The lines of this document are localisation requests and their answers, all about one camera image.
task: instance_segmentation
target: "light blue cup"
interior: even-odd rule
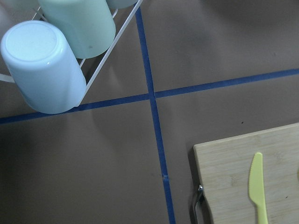
[[[65,35],[76,58],[104,53],[115,38],[106,0],[38,0],[46,19]]]
[[[2,38],[1,54],[27,104],[62,113],[82,101],[86,81],[63,33],[43,21],[26,21]]]
[[[135,4],[138,0],[107,0],[109,8],[126,8]]]

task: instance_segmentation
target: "wood grain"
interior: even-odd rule
[[[299,223],[299,123],[194,146],[214,224],[256,224],[249,169],[263,153],[269,224]]]

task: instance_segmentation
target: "knife handle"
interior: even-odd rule
[[[257,207],[257,223],[268,224],[266,204]]]

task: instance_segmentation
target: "knife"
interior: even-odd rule
[[[268,224],[265,192],[263,186],[263,154],[255,153],[248,184],[249,197],[256,205],[258,224]]]

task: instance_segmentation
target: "light green cup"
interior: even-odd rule
[[[115,38],[106,0],[38,0],[46,19],[65,35],[76,58],[104,53]]]
[[[138,0],[107,0],[109,8],[126,8],[135,4]]]

